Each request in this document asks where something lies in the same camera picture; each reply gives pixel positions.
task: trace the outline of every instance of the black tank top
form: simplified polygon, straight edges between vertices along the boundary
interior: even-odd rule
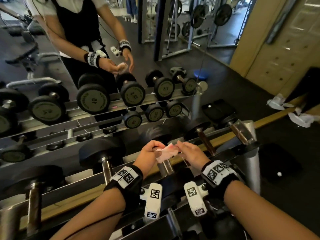
[[[83,0],[82,10],[79,13],[59,6],[57,0],[51,1],[56,7],[58,19],[64,29],[67,41],[79,48],[88,46],[89,51],[92,52],[94,52],[92,41],[98,40],[105,47],[100,36],[97,10],[92,0]]]

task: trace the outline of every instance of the white shirt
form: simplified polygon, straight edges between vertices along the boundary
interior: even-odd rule
[[[57,10],[51,0],[45,2],[45,0],[26,0],[26,4],[31,11],[33,16],[41,15],[46,18],[46,15],[57,15]],[[96,7],[96,9],[102,7],[106,4],[106,0],[91,0]],[[68,9],[71,12],[79,13],[82,9],[83,0],[57,0],[59,6]],[[97,51],[102,48],[101,44],[98,40],[94,40],[91,42],[92,48],[94,51]],[[83,50],[89,52],[88,46],[82,46]],[[60,52],[60,55],[63,57],[70,58],[70,56]]]

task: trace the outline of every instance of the black rubber floor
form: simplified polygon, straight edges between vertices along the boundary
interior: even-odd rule
[[[153,62],[154,45],[138,45],[137,25],[122,23],[133,46],[132,53],[135,59],[133,74],[143,86],[146,86],[144,77],[151,69],[160,69],[166,76],[169,76],[171,67],[182,66],[192,76],[192,70],[200,68],[203,53],[196,49],[161,62]],[[101,29],[101,33],[107,46],[116,44],[116,41],[103,29]],[[52,45],[45,37],[38,37],[37,41],[41,52],[53,51]],[[23,68],[12,67],[4,63],[6,57],[14,55],[13,52],[18,55],[24,45],[21,39],[13,39],[6,31],[0,29],[0,46],[2,47],[0,51],[0,80],[10,82],[26,77],[26,72]],[[179,42],[172,46],[177,49],[178,47],[185,48],[186,45]],[[121,59],[113,58],[116,63],[121,63]],[[277,112],[266,106],[267,100],[273,97],[272,95],[242,78],[236,72],[208,56],[204,57],[203,67],[208,69],[210,78],[207,80],[209,88],[201,99],[202,104],[223,98],[236,108],[238,117],[242,120],[256,121]],[[37,77],[49,76],[62,80],[63,85],[70,92],[70,99],[74,100],[76,88],[60,61],[56,60],[40,64],[35,75]],[[29,86],[21,90],[32,99],[37,95],[36,88],[37,86]],[[191,106],[191,102],[191,98],[185,100],[185,104],[188,107]],[[164,124],[171,127],[173,134],[178,135],[180,133],[175,128],[176,123],[174,120],[165,121]],[[136,152],[142,147],[137,138],[148,126],[153,126],[153,124],[141,126],[138,129],[126,130],[119,134],[125,140],[128,153]],[[262,184],[263,197],[320,236],[320,207],[318,206],[320,200],[320,186],[318,184],[320,180],[319,132],[320,125],[318,123],[314,123],[310,128],[306,129],[297,127],[288,118],[283,118],[258,129],[257,137],[262,143],[278,143],[294,155],[303,167],[303,171],[297,177],[283,178],[277,184],[271,184],[264,180]],[[61,149],[9,167],[0,168],[0,185],[2,185],[1,181],[33,165],[58,165],[63,167],[66,175],[78,172],[81,170],[78,164],[78,148],[78,145],[76,145],[67,150]]]

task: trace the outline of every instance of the wrist strap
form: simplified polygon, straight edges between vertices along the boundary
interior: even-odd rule
[[[202,168],[201,176],[206,182],[209,196],[222,201],[229,184],[239,180],[237,173],[219,160],[206,163]]]
[[[84,54],[83,56],[84,61],[92,67],[100,68],[99,67],[99,59],[100,55],[95,52],[89,52]]]
[[[137,166],[125,166],[111,177],[104,191],[114,187],[118,188],[125,200],[124,214],[127,214],[139,206],[142,179],[142,172]]]
[[[131,45],[128,40],[120,40],[119,41],[119,50],[123,51],[124,48],[127,48],[131,51]]]

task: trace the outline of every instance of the blue pad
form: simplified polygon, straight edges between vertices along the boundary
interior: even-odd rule
[[[201,69],[200,74],[199,74],[199,72],[200,72],[200,69],[194,70],[194,77],[195,78],[198,78],[201,81],[205,81],[208,79],[209,72],[206,69]]]

